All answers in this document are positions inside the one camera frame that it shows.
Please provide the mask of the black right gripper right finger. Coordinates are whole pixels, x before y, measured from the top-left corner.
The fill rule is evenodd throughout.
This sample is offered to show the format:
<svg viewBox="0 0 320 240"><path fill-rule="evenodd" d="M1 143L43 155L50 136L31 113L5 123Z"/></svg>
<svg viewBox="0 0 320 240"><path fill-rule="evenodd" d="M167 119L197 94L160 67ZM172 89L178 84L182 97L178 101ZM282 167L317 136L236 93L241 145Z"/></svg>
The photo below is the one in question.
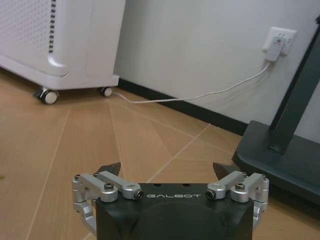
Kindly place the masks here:
<svg viewBox="0 0 320 240"><path fill-rule="evenodd" d="M251 237L269 202L269 179L261 173L247 174L234 165L214 162L216 182L206 188L212 211L208 236Z"/></svg>

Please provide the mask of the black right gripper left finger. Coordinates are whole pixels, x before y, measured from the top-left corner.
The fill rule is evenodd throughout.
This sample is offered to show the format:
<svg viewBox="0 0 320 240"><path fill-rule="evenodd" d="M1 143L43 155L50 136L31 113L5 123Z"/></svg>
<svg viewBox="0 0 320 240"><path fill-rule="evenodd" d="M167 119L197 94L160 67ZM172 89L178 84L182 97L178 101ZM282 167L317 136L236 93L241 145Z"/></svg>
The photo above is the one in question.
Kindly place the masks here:
<svg viewBox="0 0 320 240"><path fill-rule="evenodd" d="M96 200L104 203L115 202L119 194L127 200L140 200L143 190L138 183L119 177L121 163L101 166L95 173L77 174L72 179L72 205L80 214L82 223L94 235L97 235L97 223L93 208Z"/></svg>

